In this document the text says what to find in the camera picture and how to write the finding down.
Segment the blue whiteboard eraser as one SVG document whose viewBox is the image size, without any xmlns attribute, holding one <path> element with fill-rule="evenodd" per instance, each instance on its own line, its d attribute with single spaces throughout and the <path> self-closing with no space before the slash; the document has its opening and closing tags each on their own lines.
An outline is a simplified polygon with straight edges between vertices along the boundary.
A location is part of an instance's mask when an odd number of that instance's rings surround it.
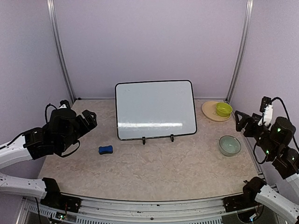
<svg viewBox="0 0 299 224">
<path fill-rule="evenodd" d="M 100 146 L 99 147 L 99 154 L 103 155 L 103 154 L 112 154 L 113 153 L 113 146 L 109 145 L 109 146 Z"/>
</svg>

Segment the white whiteboard with black frame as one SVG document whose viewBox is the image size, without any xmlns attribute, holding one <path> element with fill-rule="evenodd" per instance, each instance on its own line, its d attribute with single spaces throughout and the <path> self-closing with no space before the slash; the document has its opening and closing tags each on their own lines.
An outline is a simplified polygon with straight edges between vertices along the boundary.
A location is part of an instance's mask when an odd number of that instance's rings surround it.
<svg viewBox="0 0 299 224">
<path fill-rule="evenodd" d="M 115 86 L 117 137 L 142 140 L 193 135 L 197 118 L 189 80 L 118 83 Z"/>
</svg>

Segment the metal whiteboard stand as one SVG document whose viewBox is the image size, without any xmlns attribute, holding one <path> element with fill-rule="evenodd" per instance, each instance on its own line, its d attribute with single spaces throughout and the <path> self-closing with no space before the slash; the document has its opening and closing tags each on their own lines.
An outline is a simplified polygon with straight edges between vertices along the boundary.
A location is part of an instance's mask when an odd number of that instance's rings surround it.
<svg viewBox="0 0 299 224">
<path fill-rule="evenodd" d="M 165 136 L 160 136 L 160 137 L 149 137 L 148 139 L 159 139 L 159 138 L 165 138 Z M 173 135 L 173 134 L 171 134 L 171 135 L 169 136 L 169 138 L 170 138 L 171 142 L 174 142 L 174 135 Z M 146 144 L 146 139 L 147 139 L 147 138 L 146 138 L 145 136 L 142 137 L 142 144 L 143 144 L 143 145 Z"/>
</svg>

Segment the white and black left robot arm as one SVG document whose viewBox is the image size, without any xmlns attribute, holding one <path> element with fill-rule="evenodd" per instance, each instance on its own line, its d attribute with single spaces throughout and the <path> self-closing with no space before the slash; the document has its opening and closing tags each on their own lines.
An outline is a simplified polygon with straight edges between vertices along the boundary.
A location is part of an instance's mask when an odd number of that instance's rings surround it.
<svg viewBox="0 0 299 224">
<path fill-rule="evenodd" d="M 79 139 L 97 126 L 97 115 L 84 110 L 80 115 L 70 108 L 61 106 L 51 112 L 50 119 L 43 127 L 27 130 L 12 141 L 0 147 L 0 167 L 37 160 L 56 154 L 65 158 L 72 153 L 65 151 L 72 145 L 80 145 Z M 63 209 L 68 206 L 67 199 L 53 178 L 24 179 L 19 177 L 0 176 L 2 192 L 34 197 L 41 204 Z"/>
</svg>

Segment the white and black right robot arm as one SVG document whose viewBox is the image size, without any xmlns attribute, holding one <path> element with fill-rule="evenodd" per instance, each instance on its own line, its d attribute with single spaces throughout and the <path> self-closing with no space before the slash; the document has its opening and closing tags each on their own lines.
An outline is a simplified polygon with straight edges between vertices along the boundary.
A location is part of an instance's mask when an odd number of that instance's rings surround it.
<svg viewBox="0 0 299 224">
<path fill-rule="evenodd" d="M 243 131 L 245 137 L 254 138 L 256 145 L 265 154 L 265 162 L 270 162 L 280 176 L 289 182 L 294 191 L 299 191 L 299 153 L 290 148 L 296 131 L 295 126 L 285 117 L 277 117 L 274 124 L 259 125 L 262 116 L 251 116 L 235 111 L 236 130 Z M 299 206 L 274 191 L 265 180 L 253 177 L 247 181 L 242 194 L 223 198 L 226 212 L 247 209 L 262 204 L 280 215 L 287 223 L 299 222 Z"/>
</svg>

